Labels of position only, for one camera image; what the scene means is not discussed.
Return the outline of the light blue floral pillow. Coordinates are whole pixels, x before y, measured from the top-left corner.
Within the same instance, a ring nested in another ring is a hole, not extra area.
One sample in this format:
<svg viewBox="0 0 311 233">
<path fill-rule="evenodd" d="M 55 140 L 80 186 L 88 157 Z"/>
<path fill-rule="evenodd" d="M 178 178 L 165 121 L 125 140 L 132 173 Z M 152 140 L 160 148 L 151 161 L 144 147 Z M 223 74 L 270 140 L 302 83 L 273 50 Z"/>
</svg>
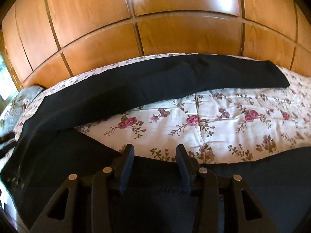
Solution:
<svg viewBox="0 0 311 233">
<path fill-rule="evenodd" d="M 24 110 L 42 91 L 43 87 L 29 86 L 13 97 L 1 113 L 1 137 L 13 131 Z"/>
</svg>

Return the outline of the black pants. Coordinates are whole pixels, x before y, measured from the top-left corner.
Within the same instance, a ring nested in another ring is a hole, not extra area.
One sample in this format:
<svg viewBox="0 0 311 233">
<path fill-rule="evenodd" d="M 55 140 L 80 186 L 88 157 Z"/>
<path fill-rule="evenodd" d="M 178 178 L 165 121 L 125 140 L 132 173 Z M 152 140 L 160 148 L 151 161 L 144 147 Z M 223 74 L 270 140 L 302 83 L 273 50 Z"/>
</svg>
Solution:
<svg viewBox="0 0 311 233">
<path fill-rule="evenodd" d="M 93 176 L 128 144 L 135 158 L 111 227 L 191 232 L 198 198 L 183 187 L 176 147 L 201 167 L 240 175 L 279 232 L 310 232 L 310 78 L 215 54 L 150 55 L 49 88 L 15 128 L 1 181 L 27 228 L 71 174 L 75 232 L 91 231 Z"/>
</svg>

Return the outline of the window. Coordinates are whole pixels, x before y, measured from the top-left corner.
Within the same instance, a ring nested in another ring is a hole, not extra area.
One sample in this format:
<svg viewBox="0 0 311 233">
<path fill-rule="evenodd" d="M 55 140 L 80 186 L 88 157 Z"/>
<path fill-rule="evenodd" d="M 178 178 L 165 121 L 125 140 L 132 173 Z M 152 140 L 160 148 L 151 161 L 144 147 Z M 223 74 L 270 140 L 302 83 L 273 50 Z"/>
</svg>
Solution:
<svg viewBox="0 0 311 233">
<path fill-rule="evenodd" d="M 1 94 L 1 111 L 8 105 L 12 97 L 16 94 L 17 88 L 10 76 L 8 69 L 4 63 L 3 57 L 1 60 L 1 70 L 0 70 L 0 94 Z"/>
</svg>

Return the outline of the wooden panelled wardrobe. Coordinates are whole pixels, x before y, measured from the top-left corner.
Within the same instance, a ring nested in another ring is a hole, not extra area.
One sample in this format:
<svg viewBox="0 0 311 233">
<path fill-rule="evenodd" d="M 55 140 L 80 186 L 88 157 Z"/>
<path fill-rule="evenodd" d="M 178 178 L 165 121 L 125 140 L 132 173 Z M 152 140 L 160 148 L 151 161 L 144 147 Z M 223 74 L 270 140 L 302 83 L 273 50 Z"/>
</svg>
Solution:
<svg viewBox="0 0 311 233">
<path fill-rule="evenodd" d="M 298 0 L 8 0 L 1 9 L 1 54 L 18 89 L 165 53 L 270 60 L 309 76 L 310 17 Z"/>
</svg>

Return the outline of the floral white bedspread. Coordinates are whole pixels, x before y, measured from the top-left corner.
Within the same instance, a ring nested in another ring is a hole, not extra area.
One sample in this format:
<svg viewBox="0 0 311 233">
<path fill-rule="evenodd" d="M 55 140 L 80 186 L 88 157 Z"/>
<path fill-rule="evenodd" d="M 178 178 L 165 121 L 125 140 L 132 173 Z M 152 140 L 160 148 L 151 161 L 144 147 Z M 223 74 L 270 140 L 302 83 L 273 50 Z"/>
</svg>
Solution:
<svg viewBox="0 0 311 233">
<path fill-rule="evenodd" d="M 43 91 L 13 132 L 1 160 L 12 190 L 92 175 L 127 144 L 168 165 L 179 144 L 202 164 L 255 162 L 310 146 L 310 77 L 234 56 L 133 58 Z"/>
</svg>

